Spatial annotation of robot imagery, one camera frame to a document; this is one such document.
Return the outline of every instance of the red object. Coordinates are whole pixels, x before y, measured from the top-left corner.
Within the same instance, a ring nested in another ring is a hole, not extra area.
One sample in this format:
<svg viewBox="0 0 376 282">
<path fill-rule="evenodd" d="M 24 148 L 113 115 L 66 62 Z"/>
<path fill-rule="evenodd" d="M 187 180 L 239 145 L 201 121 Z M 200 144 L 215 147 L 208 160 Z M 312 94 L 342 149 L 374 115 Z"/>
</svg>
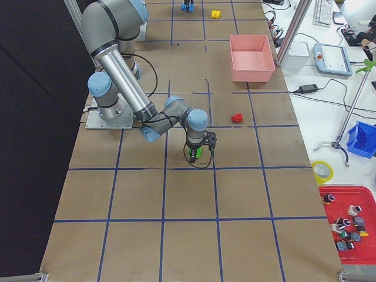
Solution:
<svg viewBox="0 0 376 282">
<path fill-rule="evenodd" d="M 243 121 L 243 115 L 241 113 L 236 113 L 231 117 L 233 123 L 240 123 Z"/>
<path fill-rule="evenodd" d="M 322 186 L 319 188 L 320 195 L 333 194 L 335 200 L 325 204 L 329 224 L 342 217 L 352 220 L 353 217 L 347 214 L 348 207 L 352 204 L 361 206 L 362 211 L 358 216 L 365 222 L 365 229 L 370 235 L 362 237 L 360 242 L 353 242 L 355 248 L 349 251 L 338 251 L 343 264 L 376 264 L 376 203 L 371 191 L 363 186 Z M 347 232 L 357 232 L 351 223 L 345 229 Z M 341 241 L 338 233 L 334 233 L 335 242 Z"/>
</svg>

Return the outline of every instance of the roll of tape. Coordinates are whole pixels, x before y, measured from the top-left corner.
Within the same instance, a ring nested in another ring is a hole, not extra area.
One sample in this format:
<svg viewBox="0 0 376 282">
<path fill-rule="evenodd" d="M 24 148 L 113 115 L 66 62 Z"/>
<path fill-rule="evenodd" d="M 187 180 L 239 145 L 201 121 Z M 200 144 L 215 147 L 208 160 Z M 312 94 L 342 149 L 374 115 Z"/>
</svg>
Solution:
<svg viewBox="0 0 376 282">
<path fill-rule="evenodd" d="M 315 175 L 316 183 L 321 185 L 333 178 L 334 172 L 329 164 L 322 160 L 317 160 L 312 163 L 313 173 Z"/>
</svg>

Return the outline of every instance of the metal pole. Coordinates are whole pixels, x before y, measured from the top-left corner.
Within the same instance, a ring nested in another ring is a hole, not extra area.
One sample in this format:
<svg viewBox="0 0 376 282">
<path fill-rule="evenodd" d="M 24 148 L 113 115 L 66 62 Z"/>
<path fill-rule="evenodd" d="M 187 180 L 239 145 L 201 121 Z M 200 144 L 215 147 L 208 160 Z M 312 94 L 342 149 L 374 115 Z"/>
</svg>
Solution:
<svg viewBox="0 0 376 282">
<path fill-rule="evenodd" d="M 358 91 L 357 91 L 357 93 L 355 94 L 354 100 L 353 100 L 353 102 L 352 102 L 352 104 L 351 104 L 350 109 L 348 110 L 348 113 L 347 113 L 347 116 L 346 116 L 346 118 L 345 118 L 345 121 L 343 122 L 342 127 L 341 127 L 341 130 L 340 130 L 340 132 L 339 132 L 339 134 L 338 134 L 338 136 L 337 136 L 337 138 L 336 138 L 336 140 L 335 140 L 335 144 L 336 144 L 336 145 L 337 145 L 337 144 L 341 141 L 341 139 L 342 139 L 343 133 L 344 133 L 345 130 L 346 130 L 346 126 L 347 126 L 347 124 L 348 124 L 348 121 L 350 120 L 351 114 L 352 114 L 352 112 L 354 111 L 355 104 L 357 103 L 357 101 L 358 101 L 358 99 L 359 99 L 360 93 L 362 92 L 363 86 L 364 86 L 364 84 L 365 84 L 365 81 L 366 81 L 367 78 L 368 78 L 368 74 L 369 74 L 369 73 L 370 73 L 369 70 L 367 70 L 367 71 L 364 73 L 364 76 L 363 76 L 363 79 L 362 79 L 362 81 L 361 81 L 361 83 L 360 83 L 360 85 L 359 85 Z"/>
<path fill-rule="evenodd" d="M 286 36 L 284 37 L 280 50 L 277 54 L 277 66 L 280 66 L 282 64 L 286 53 L 290 49 L 291 43 L 293 43 L 294 37 L 298 32 L 301 22 L 303 21 L 311 2 L 312 0 L 301 0 L 299 2 L 293 19 L 291 20 L 290 26 L 288 27 L 288 30 L 286 32 Z"/>
<path fill-rule="evenodd" d="M 64 3 L 76 25 L 76 28 L 78 30 L 78 33 L 80 34 L 81 38 L 82 37 L 82 32 L 81 32 L 81 22 L 82 22 L 82 13 L 80 8 L 78 7 L 78 4 L 76 0 L 64 0 Z M 96 69 L 100 69 L 100 63 L 97 60 L 93 60 L 93 64 Z"/>
</svg>

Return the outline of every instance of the white box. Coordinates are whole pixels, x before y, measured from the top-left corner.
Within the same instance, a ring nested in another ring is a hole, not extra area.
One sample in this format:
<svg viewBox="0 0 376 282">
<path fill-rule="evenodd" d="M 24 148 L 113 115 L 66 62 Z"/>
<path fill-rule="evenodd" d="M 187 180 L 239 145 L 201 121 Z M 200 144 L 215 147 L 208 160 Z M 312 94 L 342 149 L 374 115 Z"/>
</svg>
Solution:
<svg viewBox="0 0 376 282">
<path fill-rule="evenodd" d="M 301 69 L 307 63 L 309 57 L 310 50 L 307 43 L 294 41 L 282 61 L 282 68 Z"/>
</svg>

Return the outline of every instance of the power adapter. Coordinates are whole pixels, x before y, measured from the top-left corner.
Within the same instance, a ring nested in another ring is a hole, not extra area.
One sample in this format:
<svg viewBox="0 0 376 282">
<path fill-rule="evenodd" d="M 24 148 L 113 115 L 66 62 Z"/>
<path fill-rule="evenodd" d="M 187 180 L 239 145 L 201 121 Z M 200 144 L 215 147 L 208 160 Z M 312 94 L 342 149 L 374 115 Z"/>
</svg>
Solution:
<svg viewBox="0 0 376 282">
<path fill-rule="evenodd" d="M 308 85 L 301 85 L 296 92 L 301 93 L 301 94 L 306 94 L 306 93 L 313 93 L 318 91 L 318 87 L 316 84 L 308 84 Z"/>
</svg>

